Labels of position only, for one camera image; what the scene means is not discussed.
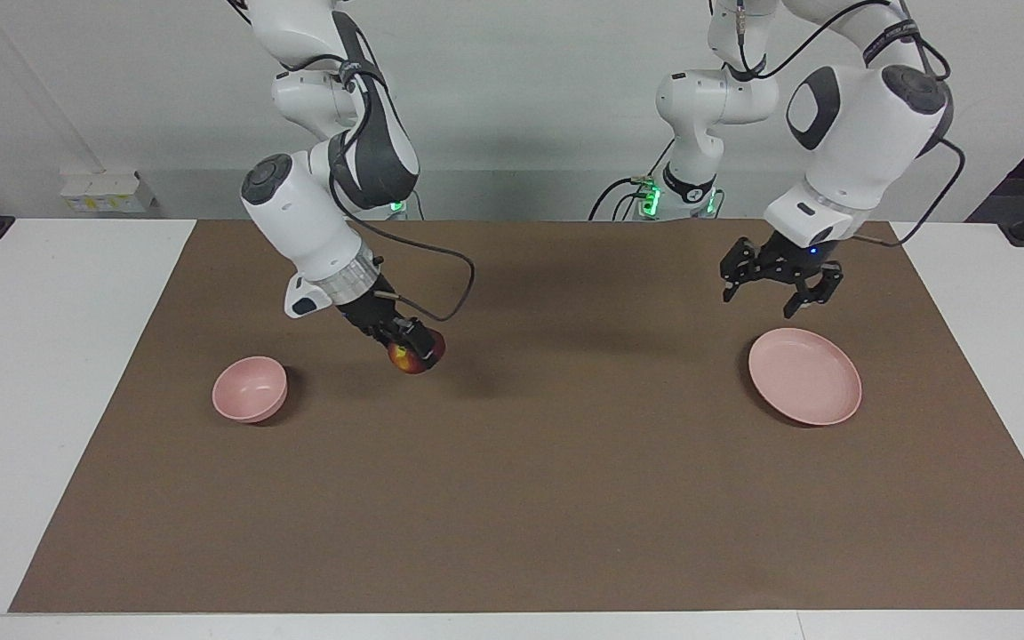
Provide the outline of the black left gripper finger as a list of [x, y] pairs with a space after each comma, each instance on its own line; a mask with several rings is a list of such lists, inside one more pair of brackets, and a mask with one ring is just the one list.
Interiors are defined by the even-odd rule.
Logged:
[[757, 247], [748, 238], [739, 238], [722, 258], [723, 301], [731, 302], [739, 288], [755, 279]]
[[836, 288], [843, 281], [843, 269], [840, 263], [824, 263], [816, 270], [794, 268], [788, 279], [796, 292], [784, 305], [785, 319], [792, 319], [801, 308], [809, 305], [828, 304]]

